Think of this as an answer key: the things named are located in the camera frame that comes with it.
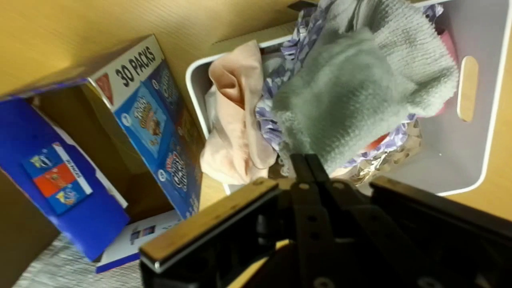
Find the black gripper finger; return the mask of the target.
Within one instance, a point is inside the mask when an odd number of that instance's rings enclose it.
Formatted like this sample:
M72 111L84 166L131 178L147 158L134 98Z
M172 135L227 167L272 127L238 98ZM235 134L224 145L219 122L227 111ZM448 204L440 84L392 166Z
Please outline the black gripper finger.
M302 288L336 288L328 265L332 234L307 156L292 156L291 201Z

